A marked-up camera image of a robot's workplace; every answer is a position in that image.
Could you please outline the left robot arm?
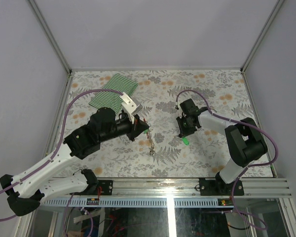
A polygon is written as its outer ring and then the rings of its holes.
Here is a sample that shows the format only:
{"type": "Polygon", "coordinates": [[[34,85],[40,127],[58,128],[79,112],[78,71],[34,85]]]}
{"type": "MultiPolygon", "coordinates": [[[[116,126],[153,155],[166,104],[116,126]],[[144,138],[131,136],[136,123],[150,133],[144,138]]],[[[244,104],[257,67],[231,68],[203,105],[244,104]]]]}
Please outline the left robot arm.
{"type": "Polygon", "coordinates": [[[18,175],[4,175],[0,184],[7,202],[16,216],[27,215],[47,200],[66,194],[92,195],[99,192],[99,181],[90,169],[82,169],[70,177],[54,179],[62,169],[97,152],[108,140],[126,135],[134,141],[149,128],[138,115],[131,120],[125,112],[119,119],[110,108],[100,108],[87,124],[74,130],[61,141],[54,152],[18,175]]]}

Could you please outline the green key tag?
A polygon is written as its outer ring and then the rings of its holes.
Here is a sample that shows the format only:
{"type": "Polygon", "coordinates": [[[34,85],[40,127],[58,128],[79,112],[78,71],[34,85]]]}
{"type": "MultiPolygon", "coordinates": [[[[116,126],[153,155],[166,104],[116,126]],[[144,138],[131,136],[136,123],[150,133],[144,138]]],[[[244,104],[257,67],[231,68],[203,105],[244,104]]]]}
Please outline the green key tag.
{"type": "Polygon", "coordinates": [[[186,146],[189,145],[189,141],[188,141],[188,139],[187,139],[186,137],[183,137],[183,138],[182,138],[182,141],[183,141],[183,143],[184,143],[186,146]]]}

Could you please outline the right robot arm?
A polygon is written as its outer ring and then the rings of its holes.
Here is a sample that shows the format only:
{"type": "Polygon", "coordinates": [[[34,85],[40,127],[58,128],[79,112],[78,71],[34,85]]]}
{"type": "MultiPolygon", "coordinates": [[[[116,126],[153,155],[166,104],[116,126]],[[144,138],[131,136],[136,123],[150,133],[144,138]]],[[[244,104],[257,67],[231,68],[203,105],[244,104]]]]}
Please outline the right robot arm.
{"type": "Polygon", "coordinates": [[[256,126],[252,118],[231,122],[218,118],[207,107],[199,108],[192,99],[177,103],[179,116],[176,118],[180,129],[179,137],[194,134],[199,128],[208,128],[225,136],[230,159],[213,180],[199,179],[201,196],[243,196],[244,190],[239,175],[253,161],[260,159],[268,151],[262,134],[251,126],[256,126]]]}

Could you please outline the silver keys bunch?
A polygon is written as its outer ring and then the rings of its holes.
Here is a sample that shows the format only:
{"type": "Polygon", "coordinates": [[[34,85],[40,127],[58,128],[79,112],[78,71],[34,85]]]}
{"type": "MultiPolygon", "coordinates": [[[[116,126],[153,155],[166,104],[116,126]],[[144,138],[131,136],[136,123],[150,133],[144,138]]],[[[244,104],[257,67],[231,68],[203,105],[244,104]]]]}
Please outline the silver keys bunch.
{"type": "Polygon", "coordinates": [[[149,155],[153,156],[155,154],[155,145],[149,128],[145,130],[145,135],[147,137],[147,140],[149,141],[149,155]]]}

